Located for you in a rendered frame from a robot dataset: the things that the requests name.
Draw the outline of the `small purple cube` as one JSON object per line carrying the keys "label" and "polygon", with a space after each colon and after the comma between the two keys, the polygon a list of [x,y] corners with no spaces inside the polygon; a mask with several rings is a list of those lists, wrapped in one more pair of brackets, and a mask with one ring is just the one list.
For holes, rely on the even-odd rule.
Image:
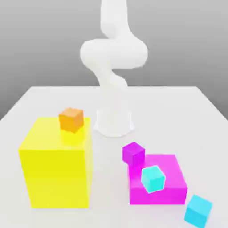
{"label": "small purple cube", "polygon": [[145,148],[132,142],[122,148],[122,160],[130,167],[138,166],[145,161]]}

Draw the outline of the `small orange cube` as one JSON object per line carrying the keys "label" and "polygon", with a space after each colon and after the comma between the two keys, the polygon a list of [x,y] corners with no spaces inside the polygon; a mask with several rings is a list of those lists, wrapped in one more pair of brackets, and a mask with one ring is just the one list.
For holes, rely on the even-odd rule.
{"label": "small orange cube", "polygon": [[59,114],[60,128],[75,133],[84,125],[83,111],[67,108]]}

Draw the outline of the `small turquoise cube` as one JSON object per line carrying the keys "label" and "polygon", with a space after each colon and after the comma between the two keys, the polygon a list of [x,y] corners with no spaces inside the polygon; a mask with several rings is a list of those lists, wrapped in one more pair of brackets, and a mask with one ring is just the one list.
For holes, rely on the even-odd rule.
{"label": "small turquoise cube", "polygon": [[157,165],[142,169],[141,182],[149,194],[163,190],[165,187],[165,180],[165,174]]}

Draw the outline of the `small sky blue cube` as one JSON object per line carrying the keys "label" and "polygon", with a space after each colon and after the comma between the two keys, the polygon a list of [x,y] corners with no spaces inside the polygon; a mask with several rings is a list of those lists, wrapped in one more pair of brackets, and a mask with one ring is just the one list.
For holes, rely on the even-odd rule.
{"label": "small sky blue cube", "polygon": [[189,201],[184,220],[198,228],[205,228],[213,203],[197,195]]}

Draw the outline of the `large yellow box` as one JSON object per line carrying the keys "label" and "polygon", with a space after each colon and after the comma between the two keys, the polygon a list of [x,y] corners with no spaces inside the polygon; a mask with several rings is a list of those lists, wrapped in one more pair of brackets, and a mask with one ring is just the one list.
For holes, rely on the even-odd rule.
{"label": "large yellow box", "polygon": [[32,208],[88,208],[93,177],[90,118],[76,133],[38,118],[19,156]]}

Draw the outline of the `large magenta box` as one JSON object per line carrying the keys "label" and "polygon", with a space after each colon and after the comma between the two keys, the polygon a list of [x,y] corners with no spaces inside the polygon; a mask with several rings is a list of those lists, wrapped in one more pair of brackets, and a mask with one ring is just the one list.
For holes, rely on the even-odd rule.
{"label": "large magenta box", "polygon": [[[156,165],[166,176],[164,189],[147,193],[141,182],[141,170]],[[175,155],[147,154],[145,162],[135,168],[128,167],[130,204],[185,204],[187,184]]]}

